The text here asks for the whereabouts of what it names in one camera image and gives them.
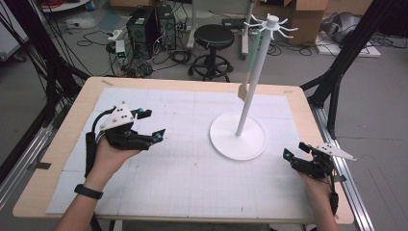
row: stool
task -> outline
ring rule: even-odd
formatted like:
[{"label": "stool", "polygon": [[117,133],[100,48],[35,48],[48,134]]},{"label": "stool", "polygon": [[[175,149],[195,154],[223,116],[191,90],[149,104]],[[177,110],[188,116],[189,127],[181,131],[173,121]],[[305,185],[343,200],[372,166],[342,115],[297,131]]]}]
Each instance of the stool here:
[{"label": "stool", "polygon": [[221,25],[205,25],[195,31],[194,38],[206,50],[210,49],[210,54],[195,59],[189,67],[189,75],[196,72],[203,77],[203,81],[224,76],[229,83],[227,73],[233,71],[234,67],[225,58],[217,55],[217,51],[231,46],[235,40],[234,34]]}]

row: aluminum rail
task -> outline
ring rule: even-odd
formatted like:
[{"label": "aluminum rail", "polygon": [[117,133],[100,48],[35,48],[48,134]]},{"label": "aluminum rail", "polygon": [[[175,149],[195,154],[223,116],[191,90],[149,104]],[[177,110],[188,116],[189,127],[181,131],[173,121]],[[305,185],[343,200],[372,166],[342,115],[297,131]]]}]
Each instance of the aluminum rail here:
[{"label": "aluminum rail", "polygon": [[[329,142],[332,145],[340,148],[337,140],[332,139],[330,132],[327,129],[327,114],[324,109],[311,106],[311,110],[317,121],[318,127],[325,142]],[[343,190],[347,196],[348,203],[355,216],[356,222],[361,231],[374,231],[369,213],[364,206],[363,200],[358,193],[357,187],[354,183],[350,170],[348,169],[347,162],[343,158],[333,157],[334,164],[336,166],[337,173],[343,175],[346,181],[342,182]]]}]

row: table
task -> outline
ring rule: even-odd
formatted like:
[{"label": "table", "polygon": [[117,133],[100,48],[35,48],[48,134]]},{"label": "table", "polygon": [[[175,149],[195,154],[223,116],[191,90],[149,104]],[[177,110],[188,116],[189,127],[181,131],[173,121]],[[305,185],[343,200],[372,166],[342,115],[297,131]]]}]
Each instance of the table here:
[{"label": "table", "polygon": [[[47,170],[37,169],[33,174],[23,194],[17,201],[13,214],[21,218],[57,218],[56,215],[46,214],[47,206],[56,189],[64,163],[74,148],[80,133],[104,88],[137,88],[149,90],[195,90],[237,92],[239,84],[190,82],[170,80],[124,79],[124,78],[89,78],[65,118],[59,132],[50,144],[42,161],[51,163]],[[293,114],[294,124],[301,141],[311,145],[322,143],[314,117],[309,109],[306,97],[299,87],[259,85],[256,93],[286,96]],[[341,185],[337,186],[340,196],[338,223],[351,223],[354,217],[346,201]],[[146,219],[133,217],[114,217],[114,219]],[[190,218],[166,218],[167,220],[191,221]],[[200,219],[206,221],[231,221],[225,219]],[[242,222],[263,223],[313,223],[312,219],[287,220],[287,219],[244,219]]]}]

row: black wristwatch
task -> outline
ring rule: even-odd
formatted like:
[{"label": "black wristwatch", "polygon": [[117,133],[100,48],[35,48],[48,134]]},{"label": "black wristwatch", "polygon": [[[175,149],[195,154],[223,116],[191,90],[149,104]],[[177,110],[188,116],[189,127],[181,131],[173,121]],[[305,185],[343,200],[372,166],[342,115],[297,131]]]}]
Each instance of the black wristwatch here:
[{"label": "black wristwatch", "polygon": [[77,185],[77,187],[75,187],[74,190],[76,193],[93,198],[93,199],[100,199],[102,198],[103,193],[102,192],[98,192],[95,190],[91,190],[88,189],[87,187],[85,187],[83,184],[79,184]]}]

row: vertical pole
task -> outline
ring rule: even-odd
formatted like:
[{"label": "vertical pole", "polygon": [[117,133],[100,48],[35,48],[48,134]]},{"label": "vertical pole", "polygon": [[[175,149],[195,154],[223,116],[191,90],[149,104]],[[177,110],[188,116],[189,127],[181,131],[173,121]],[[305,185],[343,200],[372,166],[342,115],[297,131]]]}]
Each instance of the vertical pole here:
[{"label": "vertical pole", "polygon": [[259,48],[260,49],[259,55],[255,62],[254,71],[249,86],[248,96],[246,97],[245,104],[243,105],[241,119],[236,133],[237,137],[239,137],[242,134],[243,126],[245,125],[246,117],[248,116],[252,98],[254,96],[255,89],[258,85],[259,77],[261,75],[262,67],[264,66],[265,58],[267,57],[268,48],[271,40],[270,33],[272,33],[272,31],[270,30],[265,30],[263,33],[261,46]]}]

